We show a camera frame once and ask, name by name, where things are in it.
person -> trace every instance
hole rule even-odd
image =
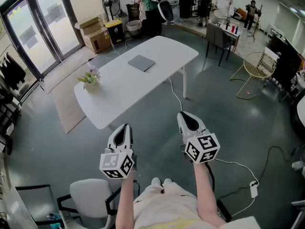
[[[257,7],[255,6],[255,1],[252,0],[251,4],[246,5],[246,9],[247,9],[247,17],[246,20],[244,22],[244,30],[246,30],[247,25],[248,25],[248,31],[251,31],[251,27],[254,21],[254,16],[255,14],[259,14],[259,11],[257,9]]]
[[[145,4],[145,15],[151,35],[161,35],[162,17],[158,9],[158,3],[152,0],[135,0],[134,3],[140,3],[141,1]]]
[[[209,11],[208,11],[208,17],[209,17],[209,19],[210,19],[210,12],[211,12],[211,10],[212,10],[212,4],[210,5]]]
[[[205,18],[205,27],[209,22],[209,9],[211,7],[212,0],[198,0],[198,15],[200,18],[199,26],[203,26],[203,18]]]
[[[219,217],[207,167],[205,164],[193,167],[197,197],[169,178],[161,185],[160,179],[155,177],[134,201],[135,175],[131,172],[122,182],[116,229],[259,229],[254,217],[230,223]]]
[[[234,15],[233,0],[214,0],[212,5],[216,8],[211,18],[212,24],[223,23],[226,17]]]

gray chair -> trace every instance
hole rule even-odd
[[[228,60],[232,44],[229,42],[229,40],[230,40],[229,36],[223,31],[223,29],[221,29],[221,27],[218,27],[217,25],[213,25],[213,24],[209,23],[207,25],[205,38],[208,41],[208,46],[207,46],[206,55],[205,55],[206,57],[208,56],[209,46],[210,46],[210,42],[211,42],[211,43],[215,44],[216,52],[217,52],[218,48],[221,48],[223,50],[221,57],[220,57],[220,61],[218,63],[218,66],[220,66],[221,60],[223,59],[223,56],[224,56],[224,51],[227,49],[228,49],[228,55],[226,57],[226,60]]]

concrete floor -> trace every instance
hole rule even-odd
[[[280,146],[288,157],[293,148],[302,143],[290,125],[289,103],[278,102],[278,90],[272,83],[263,90],[259,87],[259,94],[253,100],[235,97],[243,82],[231,82],[229,78],[242,65],[240,57],[230,54],[229,60],[224,59],[218,67],[220,50],[215,54],[212,47],[205,59],[207,42],[201,37],[171,26],[164,27],[163,33],[200,53],[189,66],[189,100],[182,98],[182,75],[176,73],[171,79],[183,109],[202,118],[216,134],[221,145],[218,158],[247,165],[259,177],[270,146]],[[132,48],[142,41],[144,39],[131,40],[127,44]],[[122,43],[115,50],[123,49]],[[110,51],[104,51],[91,62],[97,67],[103,66],[110,60],[106,59]],[[252,94],[254,88],[255,81],[247,90]],[[136,179],[141,184],[141,191],[153,177],[170,177],[196,194],[192,165],[184,160],[179,148],[182,138],[176,120],[178,111],[179,102],[166,81],[113,122],[113,126],[122,123],[132,126],[133,149],[138,155]],[[8,159],[11,181],[16,186],[50,184],[56,199],[68,194],[69,185],[74,181],[105,179],[99,171],[100,154],[111,133],[109,128],[98,130],[85,118],[66,135],[52,95],[37,88],[23,104],[22,117],[13,132],[13,152]],[[216,179],[217,198],[253,181],[251,174],[242,167],[218,161],[210,162],[210,166]],[[111,181],[113,190],[119,184],[120,181]],[[296,217],[290,203],[304,198],[304,187],[303,177],[291,169],[291,162],[285,163],[280,152],[273,150],[256,201],[234,219],[255,216],[262,229],[288,228]],[[27,206],[34,201],[45,203],[37,194]],[[251,201],[248,189],[223,199],[231,214]]]

flower vase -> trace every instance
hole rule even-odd
[[[92,82],[90,83],[84,83],[84,89],[86,89],[89,93],[93,92],[99,85],[99,81],[95,78]]]

cardboard box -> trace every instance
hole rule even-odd
[[[93,34],[84,35],[83,39],[85,45],[95,53],[99,53],[111,46],[110,36],[105,27]]]
[[[100,19],[97,16],[94,16],[75,23],[74,27],[81,30],[81,35],[84,37],[85,35],[100,31],[103,27],[103,23],[100,22]]]

